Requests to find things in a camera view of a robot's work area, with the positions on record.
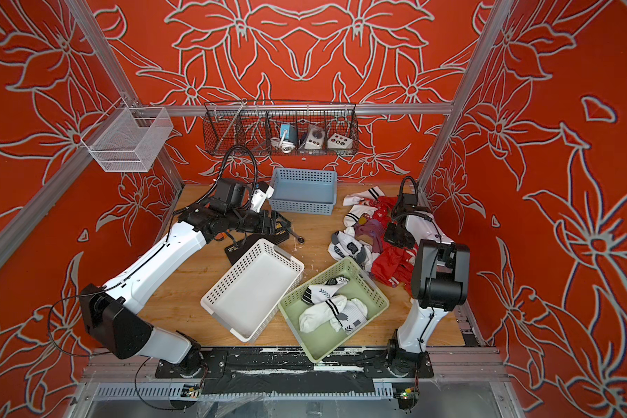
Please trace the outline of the red christmas sock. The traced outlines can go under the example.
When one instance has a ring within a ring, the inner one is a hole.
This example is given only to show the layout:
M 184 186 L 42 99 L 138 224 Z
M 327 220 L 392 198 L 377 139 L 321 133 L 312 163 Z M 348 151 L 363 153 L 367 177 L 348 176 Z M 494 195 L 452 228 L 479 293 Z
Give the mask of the red christmas sock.
M 391 221 L 391 214 L 397 203 L 397 197 L 380 196 L 374 204 L 376 210 L 372 215 L 372 219 L 375 219 L 383 226 L 386 226 Z

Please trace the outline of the red santa sock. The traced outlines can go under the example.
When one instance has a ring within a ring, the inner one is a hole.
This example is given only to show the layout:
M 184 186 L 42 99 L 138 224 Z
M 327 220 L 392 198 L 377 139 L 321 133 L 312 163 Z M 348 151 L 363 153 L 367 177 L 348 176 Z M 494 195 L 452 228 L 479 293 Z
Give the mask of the red santa sock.
M 404 285 L 411 292 L 411 277 L 416 262 L 416 248 L 405 249 L 386 245 L 372 264 L 371 275 L 382 284 L 390 287 Z

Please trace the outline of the small white sock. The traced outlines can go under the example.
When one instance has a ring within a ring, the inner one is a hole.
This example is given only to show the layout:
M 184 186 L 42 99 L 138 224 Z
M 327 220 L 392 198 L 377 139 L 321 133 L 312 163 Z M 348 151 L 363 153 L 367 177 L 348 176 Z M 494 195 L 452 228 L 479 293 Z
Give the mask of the small white sock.
M 367 323 L 367 307 L 359 299 L 346 302 L 342 310 L 335 309 L 330 326 L 334 332 L 343 331 L 346 335 L 353 334 Z

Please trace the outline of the white sock black stripes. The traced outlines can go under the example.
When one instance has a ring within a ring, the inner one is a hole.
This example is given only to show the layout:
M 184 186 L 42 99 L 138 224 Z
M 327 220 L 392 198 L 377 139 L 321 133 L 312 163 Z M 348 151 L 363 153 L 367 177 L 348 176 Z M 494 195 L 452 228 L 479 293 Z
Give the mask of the white sock black stripes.
M 309 334 L 322 325 L 330 325 L 334 310 L 342 310 L 348 298 L 344 295 L 334 296 L 328 301 L 307 308 L 299 317 L 299 331 Z

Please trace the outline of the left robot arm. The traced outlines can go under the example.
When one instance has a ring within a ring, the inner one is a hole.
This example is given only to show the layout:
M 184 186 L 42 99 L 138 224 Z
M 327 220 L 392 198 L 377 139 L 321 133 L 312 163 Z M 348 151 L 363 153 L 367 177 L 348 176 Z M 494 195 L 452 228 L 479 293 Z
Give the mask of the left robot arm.
M 193 374 L 203 355 L 194 339 L 154 327 L 139 317 L 151 296 L 189 257 L 221 233 L 292 233 L 292 222 L 277 211 L 207 207 L 187 209 L 170 232 L 125 271 L 101 287 L 85 287 L 79 300 L 85 330 L 121 360 L 151 357 Z

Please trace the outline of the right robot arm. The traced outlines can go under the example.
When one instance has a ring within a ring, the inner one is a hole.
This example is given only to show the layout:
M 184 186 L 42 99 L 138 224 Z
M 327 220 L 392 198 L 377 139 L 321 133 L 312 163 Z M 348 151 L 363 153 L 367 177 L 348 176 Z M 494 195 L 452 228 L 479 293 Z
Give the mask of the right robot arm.
M 418 191 L 404 192 L 407 183 L 417 186 L 410 176 L 402 180 L 384 235 L 395 247 L 416 250 L 411 308 L 386 354 L 387 366 L 402 373 L 428 365 L 428 340 L 440 321 L 465 303 L 470 274 L 470 249 L 442 232 L 433 214 L 419 205 Z

